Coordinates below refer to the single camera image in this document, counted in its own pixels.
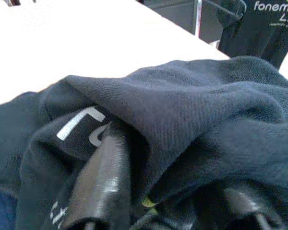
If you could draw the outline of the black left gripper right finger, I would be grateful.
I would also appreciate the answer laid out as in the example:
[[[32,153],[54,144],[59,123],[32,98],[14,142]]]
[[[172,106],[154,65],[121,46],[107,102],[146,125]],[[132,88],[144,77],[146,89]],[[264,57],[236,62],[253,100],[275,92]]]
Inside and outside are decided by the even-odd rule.
[[[285,230],[282,218],[269,199],[253,188],[226,188],[229,220],[224,230]]]

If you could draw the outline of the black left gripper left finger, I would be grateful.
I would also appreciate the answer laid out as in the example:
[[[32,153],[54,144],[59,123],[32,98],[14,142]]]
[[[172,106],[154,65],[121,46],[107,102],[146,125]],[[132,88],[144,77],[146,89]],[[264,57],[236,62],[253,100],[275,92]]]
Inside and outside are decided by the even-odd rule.
[[[76,180],[63,230],[128,230],[130,193],[128,141],[106,137]]]

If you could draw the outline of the black printed T-shirt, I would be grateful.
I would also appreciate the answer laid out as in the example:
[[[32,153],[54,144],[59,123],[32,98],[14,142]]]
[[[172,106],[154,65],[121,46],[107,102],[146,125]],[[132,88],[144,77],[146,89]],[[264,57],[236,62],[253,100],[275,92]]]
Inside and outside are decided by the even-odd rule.
[[[226,188],[269,199],[288,230],[288,80],[255,57],[68,76],[0,105],[0,230],[63,230],[104,138],[129,145],[128,230],[224,230]]]
[[[217,11],[223,27],[218,49],[229,57],[254,56],[280,68],[288,53],[288,0],[222,0]]]

